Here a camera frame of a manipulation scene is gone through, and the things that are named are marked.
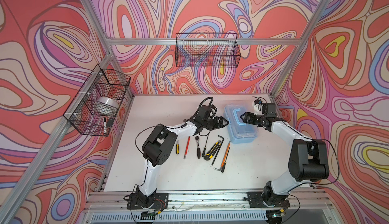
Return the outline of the blue plastic tool box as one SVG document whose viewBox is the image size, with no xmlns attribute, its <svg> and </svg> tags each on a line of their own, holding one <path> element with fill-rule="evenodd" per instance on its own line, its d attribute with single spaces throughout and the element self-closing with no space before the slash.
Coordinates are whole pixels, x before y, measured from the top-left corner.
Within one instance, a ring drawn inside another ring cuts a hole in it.
<svg viewBox="0 0 389 224">
<path fill-rule="evenodd" d="M 232 144 L 247 144 L 253 142 L 258 136 L 258 130 L 254 125 L 244 123 L 241 115 L 247 109 L 242 104 L 229 104 L 224 108 L 224 118 L 228 120 L 228 133 Z"/>
</svg>

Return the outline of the small black screwdriver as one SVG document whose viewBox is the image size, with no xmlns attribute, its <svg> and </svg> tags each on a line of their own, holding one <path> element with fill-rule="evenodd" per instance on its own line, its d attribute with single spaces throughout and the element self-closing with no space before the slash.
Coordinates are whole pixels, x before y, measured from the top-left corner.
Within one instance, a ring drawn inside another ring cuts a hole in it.
<svg viewBox="0 0 389 224">
<path fill-rule="evenodd" d="M 204 148 L 203 148 L 202 156 L 201 156 L 202 158 L 204 158 L 205 155 L 206 155 L 206 149 L 207 149 L 207 143 L 208 143 L 209 134 L 210 134 L 210 133 L 208 133 L 208 134 L 206 135 L 205 146 L 204 146 Z"/>
</svg>

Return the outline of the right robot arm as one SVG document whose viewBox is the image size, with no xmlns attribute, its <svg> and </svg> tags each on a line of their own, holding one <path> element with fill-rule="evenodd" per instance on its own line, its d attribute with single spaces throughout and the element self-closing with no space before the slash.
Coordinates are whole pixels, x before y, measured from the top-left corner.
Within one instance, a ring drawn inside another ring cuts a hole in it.
<svg viewBox="0 0 389 224">
<path fill-rule="evenodd" d="M 243 123 L 262 127 L 279 136 L 290 147 L 288 170 L 275 180 L 270 180 L 260 196 L 247 198 L 274 207 L 288 200 L 289 193 L 304 184 L 314 184 L 327 179 L 330 171 L 325 139 L 311 139 L 298 132 L 284 119 L 277 116 L 274 103 L 254 102 L 255 112 L 240 115 Z"/>
</svg>

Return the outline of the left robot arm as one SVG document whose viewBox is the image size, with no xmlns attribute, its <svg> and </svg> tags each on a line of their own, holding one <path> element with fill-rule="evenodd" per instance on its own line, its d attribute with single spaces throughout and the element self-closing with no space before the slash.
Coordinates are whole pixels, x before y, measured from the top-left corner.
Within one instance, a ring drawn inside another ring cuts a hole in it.
<svg viewBox="0 0 389 224">
<path fill-rule="evenodd" d="M 144 177 L 143 183 L 136 187 L 135 199 L 129 200 L 131 203 L 144 207 L 154 204 L 159 166 L 168 160 L 177 140 L 196 136 L 204 129 L 213 131 L 229 125 L 226 118 L 216 116 L 217 107 L 212 103 L 213 97 L 205 98 L 195 113 L 181 124 L 175 126 L 158 124 L 152 127 L 153 131 L 139 150 L 145 159 Z"/>
</svg>

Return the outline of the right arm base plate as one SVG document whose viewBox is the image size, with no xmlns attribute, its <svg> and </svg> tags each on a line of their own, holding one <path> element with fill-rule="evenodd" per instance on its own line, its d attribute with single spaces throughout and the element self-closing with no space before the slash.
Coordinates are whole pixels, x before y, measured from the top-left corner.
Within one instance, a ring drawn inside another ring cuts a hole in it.
<svg viewBox="0 0 389 224">
<path fill-rule="evenodd" d="M 251 208 L 281 208 L 290 207 L 288 196 L 270 194 L 268 197 L 263 191 L 247 192 L 247 201 Z"/>
</svg>

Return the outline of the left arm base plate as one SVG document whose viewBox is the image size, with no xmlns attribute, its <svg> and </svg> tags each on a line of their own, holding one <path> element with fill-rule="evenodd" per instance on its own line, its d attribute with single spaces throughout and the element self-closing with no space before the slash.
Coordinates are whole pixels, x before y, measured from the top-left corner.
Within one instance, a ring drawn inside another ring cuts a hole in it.
<svg viewBox="0 0 389 224">
<path fill-rule="evenodd" d="M 127 200 L 128 210 L 154 209 L 164 210 L 168 207 L 168 193 L 154 193 L 150 196 L 145 196 L 141 192 L 129 195 Z"/>
</svg>

